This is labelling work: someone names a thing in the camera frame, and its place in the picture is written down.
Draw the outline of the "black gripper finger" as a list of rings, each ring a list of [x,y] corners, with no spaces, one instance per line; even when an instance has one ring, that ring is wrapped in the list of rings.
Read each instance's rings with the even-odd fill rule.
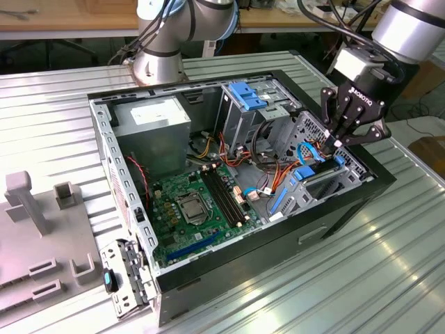
[[[341,96],[334,88],[321,89],[321,120],[325,127],[321,152],[324,155],[333,155],[342,146],[342,138],[349,126],[347,111],[351,104],[351,96]]]
[[[385,125],[383,113],[385,105],[377,107],[347,106],[343,108],[341,122],[327,138],[327,155],[333,155],[341,146],[373,143],[391,136],[391,131]],[[364,123],[370,124],[365,134],[354,134],[354,131]]]

